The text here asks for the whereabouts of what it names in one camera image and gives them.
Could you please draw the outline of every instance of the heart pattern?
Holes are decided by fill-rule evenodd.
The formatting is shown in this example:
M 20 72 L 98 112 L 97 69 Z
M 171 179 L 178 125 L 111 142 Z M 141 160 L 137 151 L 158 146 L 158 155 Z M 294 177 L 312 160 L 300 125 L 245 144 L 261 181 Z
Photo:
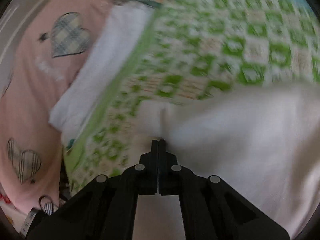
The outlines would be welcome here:
M 76 55 L 88 49 L 90 33 L 81 28 L 81 23 L 77 12 L 59 17 L 51 31 L 52 58 Z
M 41 158 L 33 150 L 22 151 L 13 138 L 7 144 L 8 157 L 20 183 L 33 177 L 41 167 Z

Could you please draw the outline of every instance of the green trim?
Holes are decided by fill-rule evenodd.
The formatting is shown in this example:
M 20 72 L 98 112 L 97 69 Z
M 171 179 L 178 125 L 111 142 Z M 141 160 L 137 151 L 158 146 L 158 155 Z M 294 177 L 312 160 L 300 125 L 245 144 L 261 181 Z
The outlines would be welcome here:
M 73 149 L 68 156 L 64 156 L 64 162 L 66 166 L 66 171 L 68 177 L 72 178 L 71 173 L 82 163 L 83 155 L 85 154 L 85 144 L 87 142 L 87 138 L 93 133 L 93 131 L 97 128 L 99 123 L 102 121 L 105 110 L 109 106 L 112 99 L 116 96 L 121 82 L 126 78 L 132 70 L 137 66 L 140 57 L 143 53 L 149 48 L 153 41 L 153 26 L 156 19 L 161 15 L 162 10 L 156 9 L 151 20 L 149 21 L 147 27 L 145 28 L 138 44 L 134 48 L 133 52 L 128 57 L 127 61 L 124 63 L 121 71 L 114 78 L 114 80 L 106 87 L 103 95 L 99 99 L 96 109 L 94 110 L 92 116 L 90 117 L 86 127 L 83 132 L 76 140 L 73 145 Z

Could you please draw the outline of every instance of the silver screw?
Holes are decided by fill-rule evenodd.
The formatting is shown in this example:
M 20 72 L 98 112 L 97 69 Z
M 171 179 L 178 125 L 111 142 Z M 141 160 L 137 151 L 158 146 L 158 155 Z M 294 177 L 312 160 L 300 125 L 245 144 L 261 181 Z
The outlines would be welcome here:
M 180 165 L 172 165 L 171 166 L 171 170 L 173 170 L 173 171 L 181 171 L 181 166 Z
M 213 176 L 210 177 L 210 181 L 211 181 L 212 183 L 217 184 L 217 183 L 220 182 L 220 178 L 219 178 L 218 176 L 216 176 L 216 175 L 213 175 Z
M 145 167 L 143 164 L 137 164 L 134 168 L 136 171 L 143 171 Z
M 106 175 L 99 175 L 97 178 L 96 178 L 96 181 L 99 182 L 99 183 L 102 183 L 102 182 L 105 182 L 107 180 L 107 176 Z

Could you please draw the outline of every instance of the folded white cloth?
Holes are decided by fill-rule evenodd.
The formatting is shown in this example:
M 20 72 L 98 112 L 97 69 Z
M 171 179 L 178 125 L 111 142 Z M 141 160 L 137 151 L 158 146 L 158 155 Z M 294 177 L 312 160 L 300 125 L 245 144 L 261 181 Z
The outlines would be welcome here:
M 50 113 L 49 122 L 62 132 L 64 145 L 78 137 L 99 95 L 120 71 L 153 11 L 139 2 L 112 8 L 87 62 Z
M 137 134 L 162 137 L 195 174 L 218 175 L 291 239 L 320 202 L 320 87 L 246 87 L 188 106 L 143 101 Z

